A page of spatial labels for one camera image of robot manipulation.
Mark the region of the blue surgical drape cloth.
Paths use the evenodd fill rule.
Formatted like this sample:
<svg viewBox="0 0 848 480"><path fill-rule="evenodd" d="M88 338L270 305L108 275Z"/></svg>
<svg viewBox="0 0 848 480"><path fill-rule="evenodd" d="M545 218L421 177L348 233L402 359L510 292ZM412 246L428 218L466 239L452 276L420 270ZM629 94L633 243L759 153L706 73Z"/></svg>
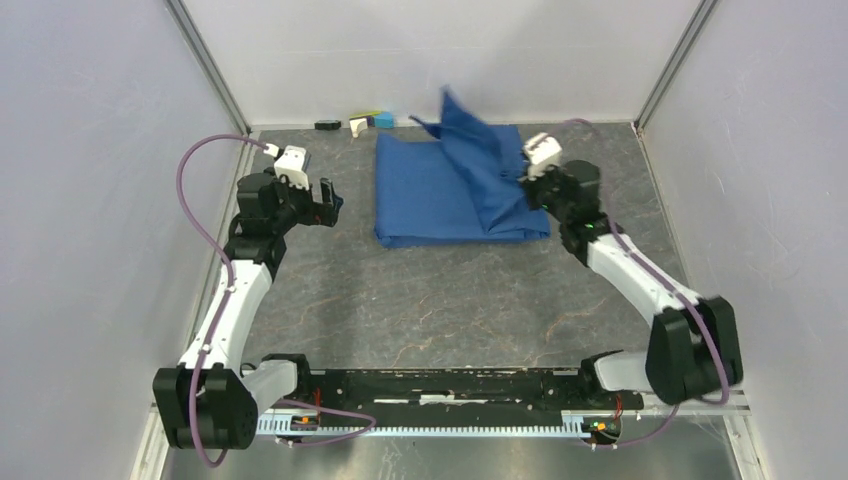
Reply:
<svg viewBox="0 0 848 480"><path fill-rule="evenodd" d="M523 146L514 125L489 125L448 88L440 118L420 120L427 141L376 139L375 225L384 248L547 239L547 215L529 207L519 179Z"/></svg>

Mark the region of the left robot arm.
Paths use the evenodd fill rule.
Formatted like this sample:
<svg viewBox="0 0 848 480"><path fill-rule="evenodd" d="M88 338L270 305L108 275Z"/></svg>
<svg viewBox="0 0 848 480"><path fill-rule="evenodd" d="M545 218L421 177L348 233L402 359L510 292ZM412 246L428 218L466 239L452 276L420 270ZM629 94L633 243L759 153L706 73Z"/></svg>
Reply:
<svg viewBox="0 0 848 480"><path fill-rule="evenodd" d="M298 225L332 227L343 205L333 182L321 198L287 176L249 174L237 183L238 211L229 223L219 283L206 317L176 366L159 369L152 389L167 441L176 449L244 450L259 417L283 400L306 405L314 381L302 354L268 354L241 373L248 334Z"/></svg>

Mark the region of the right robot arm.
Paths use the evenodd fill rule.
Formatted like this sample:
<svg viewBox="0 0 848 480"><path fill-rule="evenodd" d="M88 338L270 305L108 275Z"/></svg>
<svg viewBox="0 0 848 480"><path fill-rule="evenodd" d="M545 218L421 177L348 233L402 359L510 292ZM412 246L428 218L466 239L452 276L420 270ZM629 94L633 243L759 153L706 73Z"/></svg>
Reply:
<svg viewBox="0 0 848 480"><path fill-rule="evenodd" d="M587 161L529 164L520 184L533 209L559 223L561 243L629 301L650 332L641 352L611 351L582 361L580 400L602 408L618 391L656 395L668 405L729 398L744 379L735 312L721 296L704 297L641 252L603 211L601 173Z"/></svg>

